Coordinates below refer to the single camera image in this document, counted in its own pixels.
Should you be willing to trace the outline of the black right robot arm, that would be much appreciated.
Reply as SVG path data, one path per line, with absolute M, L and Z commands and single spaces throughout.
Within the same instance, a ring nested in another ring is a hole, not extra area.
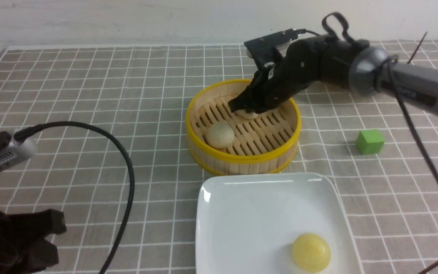
M 262 114 L 317 81 L 362 96 L 398 94 L 404 103 L 438 116 L 437 69 L 391 61 L 386 50 L 365 40 L 352 45 L 326 36 L 293 42 L 285 57 L 258 70 L 247 88 L 228 105 L 232 112 Z

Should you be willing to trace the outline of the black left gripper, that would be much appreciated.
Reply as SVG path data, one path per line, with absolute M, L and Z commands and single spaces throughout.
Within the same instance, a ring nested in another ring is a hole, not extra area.
M 58 264 L 58 249 L 46 238 L 66 231 L 64 214 L 59 210 L 0 211 L 0 274 L 33 274 Z

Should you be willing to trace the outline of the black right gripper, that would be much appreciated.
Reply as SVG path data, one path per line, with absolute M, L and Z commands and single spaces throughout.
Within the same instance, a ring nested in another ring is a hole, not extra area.
M 262 114 L 277 108 L 320 80 L 321 58 L 326 49 L 325 38 L 305 38 L 291 43 L 283 59 L 272 68 L 255 73 L 246 89 L 228 102 L 230 110 Z

